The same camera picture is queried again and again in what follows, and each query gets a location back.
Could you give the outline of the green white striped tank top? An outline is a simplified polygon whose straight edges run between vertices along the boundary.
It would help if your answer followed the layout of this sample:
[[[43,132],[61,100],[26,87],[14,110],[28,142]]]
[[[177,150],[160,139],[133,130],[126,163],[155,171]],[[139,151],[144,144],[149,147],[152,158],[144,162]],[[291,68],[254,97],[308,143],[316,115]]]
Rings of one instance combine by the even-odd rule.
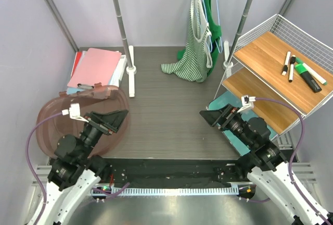
[[[166,74],[175,74],[181,79],[202,83],[206,80],[213,61],[207,42],[211,37],[201,0],[191,0],[185,51],[180,60],[162,64]]]

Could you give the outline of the light blue wire hanger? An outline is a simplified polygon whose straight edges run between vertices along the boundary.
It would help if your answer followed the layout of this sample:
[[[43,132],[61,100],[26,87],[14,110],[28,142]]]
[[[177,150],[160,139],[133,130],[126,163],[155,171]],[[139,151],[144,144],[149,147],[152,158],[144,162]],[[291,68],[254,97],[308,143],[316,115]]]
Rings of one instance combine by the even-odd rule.
[[[209,26],[208,22],[208,15],[207,15],[207,9],[204,0],[201,0],[203,4],[203,9],[204,9],[204,14],[207,22],[207,26]],[[218,0],[216,0],[216,12],[217,12],[217,20],[218,20],[218,25],[220,25],[220,14],[219,14],[219,6],[218,6]],[[209,52],[213,52],[215,49],[218,50],[218,52],[221,54],[223,51],[223,42],[222,42],[222,37],[220,36],[217,40],[214,42],[212,39],[208,41],[207,48],[209,49]]]

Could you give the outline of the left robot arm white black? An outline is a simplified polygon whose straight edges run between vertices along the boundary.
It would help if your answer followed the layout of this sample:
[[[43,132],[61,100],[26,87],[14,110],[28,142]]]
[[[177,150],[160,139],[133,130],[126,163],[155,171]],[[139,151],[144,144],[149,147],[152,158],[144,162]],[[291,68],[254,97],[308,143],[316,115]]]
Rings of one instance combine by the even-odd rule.
[[[127,114],[128,110],[123,109],[106,114],[91,111],[82,116],[80,113],[73,115],[70,110],[65,109],[36,125],[39,127],[53,118],[65,115],[84,123],[79,137],[67,134],[58,140],[56,159],[52,163],[46,184],[41,182],[32,167],[29,154],[25,155],[43,194],[29,224],[67,224],[95,184],[107,182],[111,178],[111,164],[101,156],[91,155],[91,152],[103,135],[119,131]]]

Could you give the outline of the teal cutting mat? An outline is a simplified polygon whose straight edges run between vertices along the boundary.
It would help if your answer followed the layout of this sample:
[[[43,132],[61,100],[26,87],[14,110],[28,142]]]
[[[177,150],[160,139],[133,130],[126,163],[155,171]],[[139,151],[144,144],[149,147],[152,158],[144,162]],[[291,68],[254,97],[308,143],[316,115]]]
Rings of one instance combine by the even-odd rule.
[[[211,127],[219,126],[227,134],[231,145],[243,156],[264,148],[277,133],[252,110],[241,111],[241,108],[242,101],[227,91],[200,114]]]

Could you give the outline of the stack of papers folders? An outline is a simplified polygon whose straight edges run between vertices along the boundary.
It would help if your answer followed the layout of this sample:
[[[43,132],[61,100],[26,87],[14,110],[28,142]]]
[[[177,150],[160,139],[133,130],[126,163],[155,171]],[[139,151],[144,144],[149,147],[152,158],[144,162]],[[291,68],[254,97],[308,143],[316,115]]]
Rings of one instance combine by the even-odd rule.
[[[82,52],[76,52],[75,54],[75,59],[74,59],[74,63],[72,66],[72,71],[71,71],[71,77],[73,76],[76,68],[79,66],[81,60],[84,58],[85,54],[87,53],[87,51],[82,51]],[[125,55],[121,55],[120,60],[118,61],[117,67],[115,68],[115,71],[113,72],[110,81],[108,83],[108,85],[114,85],[119,87],[120,83],[122,81],[124,72],[125,72],[125,68],[127,65],[127,60],[126,60],[126,56]],[[81,92],[84,90],[89,90],[91,89],[92,86],[89,86],[88,88],[77,88],[77,87],[67,87],[66,93],[69,94],[73,94],[73,93],[77,93],[77,92]]]

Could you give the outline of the brown translucent plastic basin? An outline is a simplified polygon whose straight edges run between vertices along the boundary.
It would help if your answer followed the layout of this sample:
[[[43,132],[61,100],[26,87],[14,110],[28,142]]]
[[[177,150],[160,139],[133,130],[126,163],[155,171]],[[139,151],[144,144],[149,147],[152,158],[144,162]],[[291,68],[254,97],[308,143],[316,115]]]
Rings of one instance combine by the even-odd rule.
[[[74,103],[80,104],[81,116],[91,111],[106,114],[116,110],[129,109],[128,98],[120,88],[104,85],[70,95],[65,92],[60,93],[59,97],[51,99],[41,108],[37,123],[64,109],[69,109],[70,105]],[[39,148],[47,156],[55,158],[54,151],[57,148],[58,140],[67,134],[80,136],[84,124],[84,121],[73,120],[68,115],[61,115],[46,121],[35,131]],[[91,155],[103,156],[113,150],[124,138],[129,124],[130,115],[127,115],[119,131],[110,136],[103,135],[92,150]]]

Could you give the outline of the small white black marker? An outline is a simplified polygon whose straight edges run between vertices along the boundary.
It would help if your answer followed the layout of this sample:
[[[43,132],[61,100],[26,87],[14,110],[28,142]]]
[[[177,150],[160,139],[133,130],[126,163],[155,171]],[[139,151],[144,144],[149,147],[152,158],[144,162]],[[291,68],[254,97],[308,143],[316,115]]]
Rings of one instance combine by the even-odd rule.
[[[289,76],[288,82],[291,83],[293,81],[293,74],[294,74],[294,64],[289,65]]]

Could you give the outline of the green black highlighter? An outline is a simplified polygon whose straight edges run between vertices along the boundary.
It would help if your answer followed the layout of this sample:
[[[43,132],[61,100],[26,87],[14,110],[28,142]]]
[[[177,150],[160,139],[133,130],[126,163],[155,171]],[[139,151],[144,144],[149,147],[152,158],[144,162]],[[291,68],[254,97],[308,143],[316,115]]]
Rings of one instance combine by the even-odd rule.
[[[322,90],[322,88],[319,86],[319,84],[316,82],[316,80],[312,77],[312,75],[308,72],[308,70],[303,64],[297,64],[294,68],[314,93],[318,93]]]

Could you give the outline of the white green capped marker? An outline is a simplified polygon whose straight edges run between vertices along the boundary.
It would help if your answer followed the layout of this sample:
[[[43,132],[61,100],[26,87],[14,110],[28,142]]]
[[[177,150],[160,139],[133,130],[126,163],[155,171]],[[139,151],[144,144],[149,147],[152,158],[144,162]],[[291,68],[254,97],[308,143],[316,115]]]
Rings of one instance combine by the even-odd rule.
[[[327,81],[323,77],[321,77],[317,72],[315,72],[309,65],[307,65],[306,63],[303,63],[302,65],[322,85],[328,84]]]

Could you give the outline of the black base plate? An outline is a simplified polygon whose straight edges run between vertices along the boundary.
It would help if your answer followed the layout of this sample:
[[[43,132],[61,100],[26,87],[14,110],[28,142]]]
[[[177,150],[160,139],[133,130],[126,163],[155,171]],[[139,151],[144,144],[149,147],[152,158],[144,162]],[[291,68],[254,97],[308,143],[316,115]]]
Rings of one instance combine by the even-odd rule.
[[[129,183],[139,189],[223,188],[248,182],[246,171],[235,160],[111,159],[93,156],[83,162],[52,163],[48,181],[61,189],[74,185],[84,170],[91,170],[101,183],[116,187]]]

